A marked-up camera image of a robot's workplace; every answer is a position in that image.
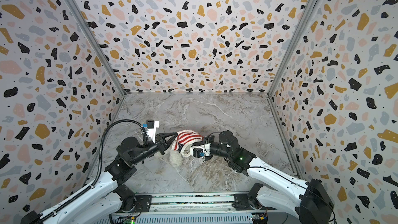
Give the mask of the white plush teddy bear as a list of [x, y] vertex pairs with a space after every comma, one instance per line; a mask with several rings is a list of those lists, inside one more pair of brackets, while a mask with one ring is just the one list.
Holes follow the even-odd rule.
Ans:
[[182, 165], [182, 162], [184, 158], [188, 158], [192, 156], [191, 150], [193, 148], [197, 148], [201, 146], [199, 142], [196, 143], [190, 143], [190, 144], [185, 144], [180, 147], [180, 144], [175, 143], [170, 146], [169, 148], [169, 162], [170, 164], [178, 168]]

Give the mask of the red white striped sweater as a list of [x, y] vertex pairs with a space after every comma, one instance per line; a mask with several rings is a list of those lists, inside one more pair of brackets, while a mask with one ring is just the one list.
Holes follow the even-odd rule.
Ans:
[[182, 130], [177, 133], [177, 138], [175, 138], [171, 146], [174, 151], [183, 152], [189, 145], [203, 140], [203, 136], [192, 130]]

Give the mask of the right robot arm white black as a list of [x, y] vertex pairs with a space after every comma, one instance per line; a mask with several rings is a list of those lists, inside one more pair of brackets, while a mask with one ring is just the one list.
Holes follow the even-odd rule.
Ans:
[[321, 181], [305, 181], [290, 176], [267, 164], [254, 153], [241, 147], [231, 131], [204, 138], [203, 144], [190, 149], [197, 158], [222, 157], [236, 173], [259, 181], [248, 197], [254, 208], [271, 207], [296, 217], [302, 224], [331, 224], [336, 219], [334, 204]]

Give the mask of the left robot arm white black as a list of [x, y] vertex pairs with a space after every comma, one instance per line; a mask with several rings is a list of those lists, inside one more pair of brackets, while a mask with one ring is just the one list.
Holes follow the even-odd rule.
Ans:
[[41, 213], [31, 211], [26, 214], [23, 224], [86, 224], [115, 213], [130, 211], [135, 207], [145, 210], [145, 204], [137, 201], [135, 193], [125, 185], [137, 171], [136, 166], [156, 153], [164, 154], [178, 133], [160, 133], [155, 141], [141, 145], [137, 138], [128, 137], [117, 147], [117, 156], [106, 168], [98, 163], [95, 179], [69, 196]]

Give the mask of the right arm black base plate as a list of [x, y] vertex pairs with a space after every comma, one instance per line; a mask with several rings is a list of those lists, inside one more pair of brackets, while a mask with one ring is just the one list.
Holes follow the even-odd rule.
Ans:
[[262, 206], [254, 197], [248, 193], [235, 194], [232, 207], [237, 211], [266, 211], [266, 207]]

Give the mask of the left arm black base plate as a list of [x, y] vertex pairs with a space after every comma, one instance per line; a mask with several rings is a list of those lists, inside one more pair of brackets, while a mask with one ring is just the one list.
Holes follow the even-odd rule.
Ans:
[[120, 211], [124, 213], [148, 213], [152, 202], [152, 195], [129, 196], [122, 200]]

